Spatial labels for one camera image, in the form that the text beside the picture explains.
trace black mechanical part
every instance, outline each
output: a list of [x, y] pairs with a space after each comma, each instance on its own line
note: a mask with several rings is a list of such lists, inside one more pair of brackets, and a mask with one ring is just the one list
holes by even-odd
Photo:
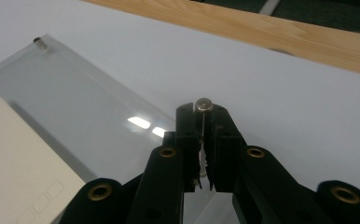
[[194, 192], [200, 183], [201, 132], [196, 128], [192, 103], [176, 109], [175, 145], [184, 152], [185, 192]]
[[61, 224], [124, 223], [122, 187], [112, 179], [87, 183], [67, 205]]
[[302, 187], [274, 156], [249, 147], [227, 109], [207, 99], [176, 110], [176, 132], [150, 155], [145, 172], [121, 186], [97, 179], [69, 203], [61, 223], [182, 223], [184, 192], [200, 183], [201, 146], [211, 188], [232, 192], [241, 223], [360, 223], [360, 190], [327, 181]]
[[183, 222], [183, 164], [179, 147], [165, 145], [151, 152], [126, 223]]
[[336, 223], [360, 223], [360, 189], [338, 180], [326, 181], [319, 185], [316, 199]]
[[333, 223], [310, 193], [266, 149], [244, 147], [239, 151], [238, 166], [243, 185], [234, 197], [244, 201], [252, 196], [262, 223]]
[[210, 189], [217, 192], [233, 192], [237, 176], [236, 160], [238, 151], [246, 145], [242, 135], [226, 108], [214, 105], [205, 114], [204, 150], [206, 153], [206, 172]]

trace wooden surface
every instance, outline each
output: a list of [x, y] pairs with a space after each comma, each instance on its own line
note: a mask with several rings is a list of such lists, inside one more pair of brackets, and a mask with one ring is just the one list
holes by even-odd
[[360, 34], [188, 0], [87, 0], [360, 73]]

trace metal pin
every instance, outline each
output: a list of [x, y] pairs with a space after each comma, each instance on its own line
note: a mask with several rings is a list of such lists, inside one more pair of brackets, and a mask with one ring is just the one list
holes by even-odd
[[206, 154], [204, 151], [204, 124], [205, 124], [205, 113], [213, 110], [213, 103], [207, 98], [200, 98], [195, 104], [195, 110], [203, 113], [202, 115], [202, 133], [201, 133], [201, 151], [200, 151], [200, 178], [207, 176], [206, 173]]
[[44, 41], [40, 38], [40, 37], [37, 37], [33, 40], [33, 42], [37, 45], [37, 47], [43, 51], [47, 50], [47, 45], [46, 43], [44, 43]]

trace transparent acrylic panel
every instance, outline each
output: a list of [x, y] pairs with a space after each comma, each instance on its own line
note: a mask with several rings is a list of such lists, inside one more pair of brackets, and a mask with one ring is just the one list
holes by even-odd
[[[42, 40], [47, 49], [31, 44], [0, 63], [0, 97], [85, 181], [124, 184], [142, 173], [162, 141], [152, 130], [173, 131], [174, 121], [49, 35]], [[186, 194], [184, 223], [195, 223], [214, 197], [204, 186]]]

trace brass grommet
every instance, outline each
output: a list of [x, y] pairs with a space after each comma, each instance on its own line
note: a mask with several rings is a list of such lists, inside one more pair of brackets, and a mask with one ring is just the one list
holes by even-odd
[[247, 148], [247, 154], [249, 154], [249, 156], [254, 157], [254, 158], [265, 157], [265, 152], [256, 147]]
[[159, 151], [161, 157], [173, 157], [176, 155], [176, 150], [170, 147], [165, 147]]
[[331, 188], [331, 193], [338, 200], [343, 201], [344, 203], [351, 203], [351, 204], [360, 203], [360, 197], [350, 189], [334, 186]]
[[100, 183], [93, 186], [93, 188], [91, 188], [90, 191], [88, 191], [88, 198], [91, 201], [95, 201], [95, 202], [101, 201], [107, 198], [108, 196], [110, 196], [112, 191], [113, 189], [111, 188], [111, 185], [107, 183]]

